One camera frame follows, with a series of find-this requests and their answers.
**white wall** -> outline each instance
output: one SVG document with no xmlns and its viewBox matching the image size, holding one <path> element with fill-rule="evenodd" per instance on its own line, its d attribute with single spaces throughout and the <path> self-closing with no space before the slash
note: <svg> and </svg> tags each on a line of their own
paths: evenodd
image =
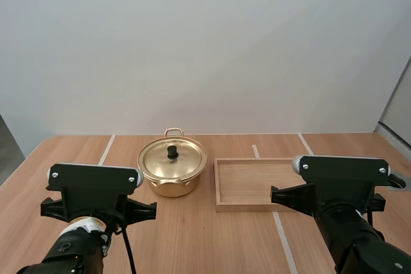
<svg viewBox="0 0 411 274">
<path fill-rule="evenodd" d="M 0 0 L 0 114 L 63 133 L 366 132 L 411 0 Z"/>
</svg>

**lid knob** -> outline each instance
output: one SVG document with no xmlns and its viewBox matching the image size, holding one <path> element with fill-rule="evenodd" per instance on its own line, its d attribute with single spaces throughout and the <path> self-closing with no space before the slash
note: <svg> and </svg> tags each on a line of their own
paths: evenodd
<svg viewBox="0 0 411 274">
<path fill-rule="evenodd" d="M 168 146 L 167 151 L 168 151 L 167 157 L 170 160 L 175 160 L 177 159 L 177 157 L 179 157 L 179 153 L 177 152 L 176 146 Z"/>
</svg>

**pot lid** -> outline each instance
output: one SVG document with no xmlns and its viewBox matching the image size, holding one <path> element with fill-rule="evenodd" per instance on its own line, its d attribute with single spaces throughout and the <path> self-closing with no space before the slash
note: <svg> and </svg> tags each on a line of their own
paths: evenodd
<svg viewBox="0 0 411 274">
<path fill-rule="evenodd" d="M 180 136 L 168 136 L 178 130 Z M 164 138 L 151 142 L 141 150 L 139 169 L 150 180 L 189 180 L 206 166 L 206 149 L 197 141 L 184 136 L 180 128 L 169 128 Z"/>
</svg>

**black cable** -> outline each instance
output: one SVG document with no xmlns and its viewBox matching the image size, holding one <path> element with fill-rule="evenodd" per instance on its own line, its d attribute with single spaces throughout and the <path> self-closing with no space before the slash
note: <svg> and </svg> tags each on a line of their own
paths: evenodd
<svg viewBox="0 0 411 274">
<path fill-rule="evenodd" d="M 126 244 L 127 255 L 130 261 L 131 273 L 137 274 L 136 266 L 134 264 L 133 252 L 131 251 L 130 241 L 128 240 L 126 232 L 126 227 L 126 225 L 121 226 L 121 233 L 123 234 L 124 243 Z"/>
<path fill-rule="evenodd" d="M 370 208 L 367 209 L 367 220 L 368 220 L 368 224 L 372 226 L 372 210 Z"/>
<path fill-rule="evenodd" d="M 402 138 L 401 136 L 399 136 L 396 132 L 394 132 L 392 130 L 392 128 L 390 128 L 388 125 L 386 125 L 385 123 L 378 121 L 378 124 L 381 125 L 384 129 L 386 129 L 388 132 L 390 132 L 397 140 L 399 140 L 400 142 L 402 142 L 402 144 L 404 146 L 406 146 L 409 150 L 411 150 L 411 144 L 407 143 L 407 141 Z"/>
<path fill-rule="evenodd" d="M 131 273 L 137 274 L 136 266 L 134 264 L 133 251 L 131 250 L 130 241 L 128 240 L 127 231 L 126 231 L 127 223 L 125 222 L 123 216 L 119 212 L 115 210 L 111 210 L 111 209 L 104 209 L 104 210 L 100 210 L 99 212 L 111 215 L 118 221 L 118 224 L 121 227 L 120 232 L 123 234 L 124 243 L 126 244 L 128 260 L 130 261 Z"/>
</svg>

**white tape line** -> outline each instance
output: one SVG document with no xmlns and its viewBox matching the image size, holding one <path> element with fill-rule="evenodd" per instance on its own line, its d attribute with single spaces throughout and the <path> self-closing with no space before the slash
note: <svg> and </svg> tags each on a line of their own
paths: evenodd
<svg viewBox="0 0 411 274">
<path fill-rule="evenodd" d="M 258 153 L 257 145 L 253 144 L 253 145 L 252 145 L 252 149 L 254 150 L 254 156 L 255 156 L 256 158 L 259 158 L 259 153 Z"/>
<path fill-rule="evenodd" d="M 308 153 L 310 155 L 313 155 L 314 152 L 312 152 L 310 146 L 308 145 L 308 143 L 306 142 L 306 140 L 304 139 L 304 136 L 302 136 L 302 133 L 298 133 L 298 137 L 300 137 L 300 140 L 302 142 L 302 144 L 304 145 L 304 147 L 306 147 L 306 150 L 308 151 Z"/>
<path fill-rule="evenodd" d="M 278 234 L 280 235 L 281 243 L 283 244 L 285 257 L 287 258 L 288 266 L 290 267 L 291 274 L 298 274 L 297 267 L 295 266 L 293 253 L 291 252 L 290 245 L 288 244 L 287 236 L 285 235 L 283 224 L 281 223 L 280 215 L 278 212 L 273 212 L 274 220 L 277 225 Z"/>
<path fill-rule="evenodd" d="M 109 143 L 107 144 L 107 147 L 105 147 L 103 156 L 101 156 L 101 159 L 100 159 L 100 161 L 98 162 L 98 165 L 99 165 L 99 166 L 101 166 L 101 165 L 104 164 L 105 158 L 107 157 L 107 154 L 109 154 L 111 145 L 113 144 L 113 141 L 114 141 L 115 138 L 116 138 L 115 135 L 111 135 L 111 138 L 110 138 L 110 140 L 109 140 Z"/>
</svg>

